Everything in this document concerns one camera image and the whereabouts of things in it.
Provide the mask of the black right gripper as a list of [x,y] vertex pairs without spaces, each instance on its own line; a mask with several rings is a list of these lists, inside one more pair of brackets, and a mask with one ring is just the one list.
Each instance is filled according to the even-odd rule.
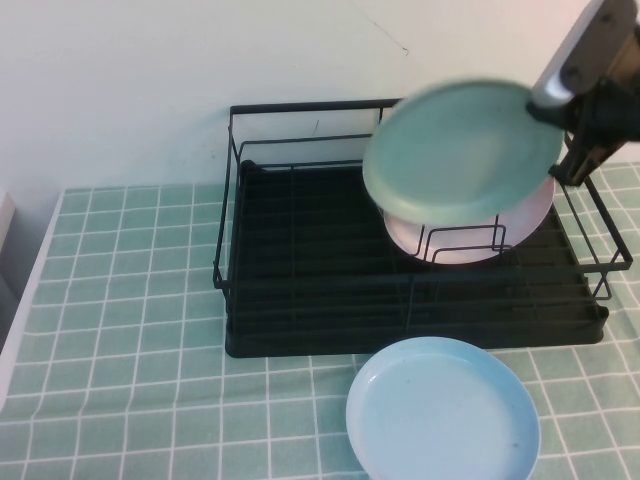
[[566,154],[548,171],[562,186],[581,186],[639,140],[638,13],[635,1],[590,1],[531,90],[533,121],[576,124],[574,136],[564,134]]

